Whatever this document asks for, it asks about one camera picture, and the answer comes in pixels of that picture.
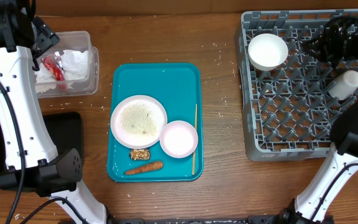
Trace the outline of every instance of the plastic bin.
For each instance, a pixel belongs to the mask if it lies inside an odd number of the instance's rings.
[[[84,52],[88,51],[88,69],[87,75],[79,80],[66,80],[66,81],[54,81],[36,83],[36,88],[50,88],[42,93],[37,93],[38,98],[59,97],[59,96],[80,96],[91,95],[98,90],[99,83],[99,53],[96,47],[92,46],[90,34],[87,31],[76,32],[61,32],[57,33],[60,37],[60,42],[45,52],[39,59],[54,52],[62,52],[63,50],[79,50]],[[71,88],[66,90],[60,89],[59,84],[65,84]]]
[[[329,63],[304,54],[300,45],[319,35],[327,21],[345,15],[358,16],[358,9],[250,11],[241,15],[235,43],[250,160],[299,161],[327,155],[331,125],[358,99],[358,89],[345,101],[333,99],[326,90],[340,70],[358,72],[358,60],[341,62],[335,71]],[[281,37],[290,50],[285,63],[267,72],[255,69],[247,53],[251,38],[263,33]]]

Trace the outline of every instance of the gray dish rack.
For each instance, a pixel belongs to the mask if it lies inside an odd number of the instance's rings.
[[[325,157],[335,119],[358,99],[358,89],[344,101],[326,93],[334,77],[358,72],[358,60],[336,69],[303,54],[300,44],[319,35],[336,16],[358,16],[358,9],[318,11],[252,11],[241,15],[236,33],[237,64],[241,73],[244,139],[253,161],[299,161]],[[263,72],[249,62],[247,46],[263,33],[281,37],[288,45],[285,63]]]

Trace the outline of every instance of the white tissue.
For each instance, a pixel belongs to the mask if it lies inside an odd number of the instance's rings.
[[[81,80],[86,77],[88,72],[88,51],[83,53],[77,50],[64,50],[64,54],[60,56],[63,65],[63,76],[65,80]],[[37,76],[36,83],[48,83],[35,85],[37,93],[56,88],[55,77],[40,63],[40,71],[35,73]],[[67,83],[67,88],[71,88],[72,83]]]

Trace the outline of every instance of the teal tray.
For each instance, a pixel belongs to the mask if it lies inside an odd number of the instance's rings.
[[[139,63],[121,65],[114,72],[111,112],[126,98],[147,95],[158,100],[168,115],[168,123],[182,120],[194,125],[195,106],[198,105],[195,175],[191,174],[193,155],[175,159],[168,156],[160,142],[151,146],[149,161],[132,161],[129,148],[109,133],[107,171],[117,182],[190,181],[197,179],[204,169],[203,114],[200,71],[190,63]],[[137,175],[124,172],[153,161],[162,161],[161,170]]]

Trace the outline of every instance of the wooden surface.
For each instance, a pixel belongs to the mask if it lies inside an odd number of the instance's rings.
[[[37,1],[46,16],[201,14],[263,10],[358,8],[354,0],[48,0]]]
[[[44,114],[67,111],[81,114],[85,138],[83,179],[93,195],[117,218],[242,218],[275,214],[305,189],[323,163],[322,159],[300,162],[247,159],[234,48],[240,14],[45,21],[57,32],[87,30],[99,49],[101,79],[95,95],[41,99],[40,104]],[[205,160],[204,172],[198,180],[120,184],[109,178],[106,133],[112,76],[118,66],[132,62],[191,62],[200,69]],[[0,190],[0,223],[5,221],[14,195]],[[13,223],[19,223],[44,201],[35,193],[22,194],[15,213],[20,218]],[[335,216],[336,223],[358,223],[358,173],[328,213]],[[62,209],[50,205],[30,223],[56,223],[66,218]]]

